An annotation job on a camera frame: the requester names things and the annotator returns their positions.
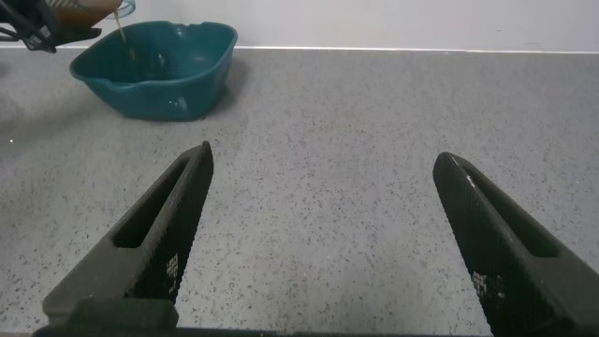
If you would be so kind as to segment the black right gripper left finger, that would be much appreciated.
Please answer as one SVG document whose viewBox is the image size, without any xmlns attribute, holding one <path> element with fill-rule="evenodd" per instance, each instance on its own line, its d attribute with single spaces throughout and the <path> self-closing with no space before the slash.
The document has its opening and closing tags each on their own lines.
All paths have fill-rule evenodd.
<svg viewBox="0 0 599 337">
<path fill-rule="evenodd" d="M 211 185 L 204 141 L 180 154 L 42 302 L 51 323 L 82 300 L 174 302 Z"/>
</svg>

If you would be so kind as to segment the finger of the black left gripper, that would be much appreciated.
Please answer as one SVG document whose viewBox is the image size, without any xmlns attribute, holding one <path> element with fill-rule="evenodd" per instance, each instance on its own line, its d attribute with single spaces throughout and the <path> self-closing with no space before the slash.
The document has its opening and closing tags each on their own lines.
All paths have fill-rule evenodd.
<svg viewBox="0 0 599 337">
<path fill-rule="evenodd" d="M 69 43 L 97 38 L 101 33 L 101 28 L 83 28 L 79 30 L 64 28 L 53 35 L 54 45 L 62 46 Z"/>
</svg>

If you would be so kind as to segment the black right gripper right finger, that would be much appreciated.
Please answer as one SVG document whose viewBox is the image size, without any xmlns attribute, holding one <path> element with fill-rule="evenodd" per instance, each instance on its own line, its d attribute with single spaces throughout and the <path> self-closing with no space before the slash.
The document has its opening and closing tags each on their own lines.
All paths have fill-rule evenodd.
<svg viewBox="0 0 599 337">
<path fill-rule="evenodd" d="M 597 271 L 464 158 L 432 176 L 493 335 L 597 335 Z"/>
</svg>

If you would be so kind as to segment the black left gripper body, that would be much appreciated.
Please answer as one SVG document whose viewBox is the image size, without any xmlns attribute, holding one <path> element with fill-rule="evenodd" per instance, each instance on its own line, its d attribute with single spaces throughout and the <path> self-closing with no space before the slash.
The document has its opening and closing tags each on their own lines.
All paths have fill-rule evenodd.
<svg viewBox="0 0 599 337">
<path fill-rule="evenodd" d="M 1 0 L 1 41 L 22 42 L 29 51 L 56 53 L 50 8 L 39 0 Z"/>
</svg>

